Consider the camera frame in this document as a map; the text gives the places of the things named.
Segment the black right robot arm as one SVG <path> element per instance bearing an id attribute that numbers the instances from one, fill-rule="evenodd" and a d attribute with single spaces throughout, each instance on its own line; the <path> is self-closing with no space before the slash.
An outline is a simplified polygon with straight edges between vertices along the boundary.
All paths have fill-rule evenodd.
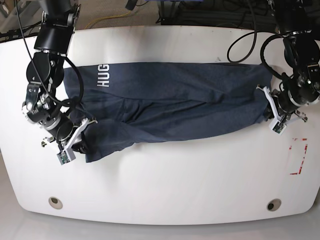
<path id="1" fill-rule="evenodd" d="M 81 154 L 92 152 L 85 133 L 80 130 L 80 121 L 72 121 L 70 114 L 80 112 L 84 117 L 89 113 L 82 107 L 84 82 L 78 68 L 67 57 L 81 5 L 76 0 L 41 0 L 43 9 L 40 31 L 37 35 L 34 55 L 26 69 L 28 81 L 25 101 L 22 105 L 25 117 L 33 124 L 39 124 L 57 142 L 60 151 L 67 144 Z M 65 100 L 56 98 L 56 89 L 64 80 L 64 63 L 74 70 L 79 93 Z"/>

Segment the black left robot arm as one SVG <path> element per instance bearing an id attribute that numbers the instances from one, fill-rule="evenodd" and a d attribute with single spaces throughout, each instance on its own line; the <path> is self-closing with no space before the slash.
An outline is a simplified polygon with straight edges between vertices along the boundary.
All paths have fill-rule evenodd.
<path id="1" fill-rule="evenodd" d="M 278 32 L 268 37 L 260 48 L 262 65 L 277 79 L 278 88 L 263 87 L 269 105 L 264 116 L 271 120 L 269 128 L 282 134 L 292 116 L 307 122 L 307 116 L 299 111 L 303 106 L 320 101 L 320 48 L 312 36 L 312 28 L 302 0 L 269 0 L 271 15 L 274 16 Z M 265 59 L 267 45 L 282 39 L 284 58 L 292 68 L 292 75 L 278 73 Z"/>

